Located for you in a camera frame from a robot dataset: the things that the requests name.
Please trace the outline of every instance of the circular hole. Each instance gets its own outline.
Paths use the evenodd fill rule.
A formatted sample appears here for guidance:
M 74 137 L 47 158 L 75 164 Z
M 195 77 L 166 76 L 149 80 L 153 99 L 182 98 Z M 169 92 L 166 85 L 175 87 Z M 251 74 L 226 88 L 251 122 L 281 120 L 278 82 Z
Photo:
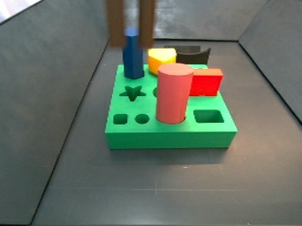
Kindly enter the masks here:
M 157 98 L 157 88 L 154 89 L 154 96 L 155 96 L 155 98 Z
M 146 124 L 149 122 L 149 120 L 150 120 L 150 117 L 149 117 L 147 114 L 139 114 L 139 115 L 137 115 L 137 122 L 139 124 Z

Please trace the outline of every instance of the green shape sorter board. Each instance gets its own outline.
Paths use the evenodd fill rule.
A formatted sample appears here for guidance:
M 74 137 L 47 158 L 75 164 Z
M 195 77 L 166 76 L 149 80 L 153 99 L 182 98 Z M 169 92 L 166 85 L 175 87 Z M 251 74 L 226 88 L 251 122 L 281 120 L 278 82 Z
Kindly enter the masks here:
M 194 68 L 207 68 L 191 64 Z M 117 70 L 117 83 L 106 124 L 110 149 L 229 147 L 237 126 L 221 93 L 191 96 L 186 120 L 163 124 L 157 120 L 157 76 L 149 72 L 141 79 L 125 77 L 125 66 Z

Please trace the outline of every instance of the gray surface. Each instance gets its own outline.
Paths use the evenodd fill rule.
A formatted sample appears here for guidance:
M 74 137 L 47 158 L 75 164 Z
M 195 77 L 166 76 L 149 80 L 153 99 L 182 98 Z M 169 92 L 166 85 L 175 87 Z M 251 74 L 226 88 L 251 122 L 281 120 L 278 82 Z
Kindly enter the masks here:
M 270 0 L 239 43 L 302 121 L 302 1 Z
M 213 48 L 238 135 L 229 150 L 121 150 L 106 117 L 122 51 L 108 49 L 76 115 L 35 225 L 302 224 L 302 130 L 239 45 Z
M 158 0 L 155 37 L 238 41 L 268 0 Z M 137 26 L 137 0 L 127 0 L 127 25 Z
M 44 1 L 0 26 L 0 224 L 32 220 L 106 47 L 102 3 Z

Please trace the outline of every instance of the pink cylinder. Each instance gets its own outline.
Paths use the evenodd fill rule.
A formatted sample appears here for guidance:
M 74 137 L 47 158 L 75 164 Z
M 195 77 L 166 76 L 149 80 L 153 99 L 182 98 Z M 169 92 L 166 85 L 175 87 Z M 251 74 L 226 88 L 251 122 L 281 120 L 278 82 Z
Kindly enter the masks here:
M 158 67 L 157 120 L 179 124 L 186 119 L 194 69 L 186 64 L 163 64 Z

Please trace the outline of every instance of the red block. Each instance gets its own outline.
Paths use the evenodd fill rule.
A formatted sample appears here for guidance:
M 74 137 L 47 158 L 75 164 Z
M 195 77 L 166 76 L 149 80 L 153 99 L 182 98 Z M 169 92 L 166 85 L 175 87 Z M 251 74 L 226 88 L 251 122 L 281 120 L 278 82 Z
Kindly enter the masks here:
M 194 69 L 190 96 L 215 96 L 222 78 L 223 72 L 221 69 Z

